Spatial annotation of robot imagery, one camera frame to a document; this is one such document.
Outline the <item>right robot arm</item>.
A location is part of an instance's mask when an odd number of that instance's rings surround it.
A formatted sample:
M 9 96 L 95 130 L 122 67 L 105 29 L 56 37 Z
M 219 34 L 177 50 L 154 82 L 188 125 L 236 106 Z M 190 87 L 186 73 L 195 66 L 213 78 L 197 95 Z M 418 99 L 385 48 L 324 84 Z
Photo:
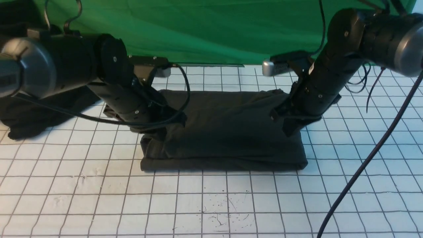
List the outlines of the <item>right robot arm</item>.
M 282 119 L 287 137 L 322 119 L 340 100 L 340 92 L 364 63 L 374 63 L 406 77 L 422 72 L 422 15 L 375 13 L 341 9 L 331 19 L 327 42 L 315 60 L 304 50 L 272 56 L 275 76 L 289 69 L 298 81 L 289 97 L 271 110 L 274 121 Z

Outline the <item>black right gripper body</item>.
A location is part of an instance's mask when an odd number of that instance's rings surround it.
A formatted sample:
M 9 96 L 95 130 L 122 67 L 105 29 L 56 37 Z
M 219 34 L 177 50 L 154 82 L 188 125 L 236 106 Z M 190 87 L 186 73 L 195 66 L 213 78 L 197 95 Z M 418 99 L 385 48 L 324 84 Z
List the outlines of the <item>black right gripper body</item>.
M 273 122 L 282 119 L 282 131 L 291 137 L 302 128 L 322 119 L 323 113 L 340 98 L 338 63 L 327 57 L 289 60 L 288 66 L 298 76 L 287 98 L 269 113 Z

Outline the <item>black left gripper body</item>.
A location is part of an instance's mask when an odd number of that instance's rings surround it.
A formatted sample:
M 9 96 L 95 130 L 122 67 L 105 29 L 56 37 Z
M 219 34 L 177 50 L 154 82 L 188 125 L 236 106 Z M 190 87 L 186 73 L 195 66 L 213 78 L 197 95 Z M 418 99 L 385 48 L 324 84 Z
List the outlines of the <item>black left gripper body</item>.
M 108 106 L 105 114 L 131 123 L 135 133 L 166 132 L 166 126 L 185 126 L 185 113 L 170 106 L 159 91 L 134 79 L 130 86 L 95 82 L 88 88 Z

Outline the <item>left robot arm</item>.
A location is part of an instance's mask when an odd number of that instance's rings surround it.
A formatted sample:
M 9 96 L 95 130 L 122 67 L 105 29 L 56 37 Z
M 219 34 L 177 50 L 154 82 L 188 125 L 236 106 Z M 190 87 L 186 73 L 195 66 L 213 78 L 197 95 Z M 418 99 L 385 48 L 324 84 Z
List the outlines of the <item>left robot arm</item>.
M 125 125 L 140 133 L 172 124 L 185 126 L 184 109 L 170 107 L 152 87 L 158 70 L 178 68 L 187 90 L 186 73 L 163 57 L 129 56 L 121 39 L 110 34 L 83 37 L 78 33 L 51 36 L 29 29 L 27 37 L 13 38 L 1 49 L 1 97 L 15 97 L 51 110 L 107 124 Z M 80 87 L 88 87 L 116 114 L 100 119 L 41 101 Z

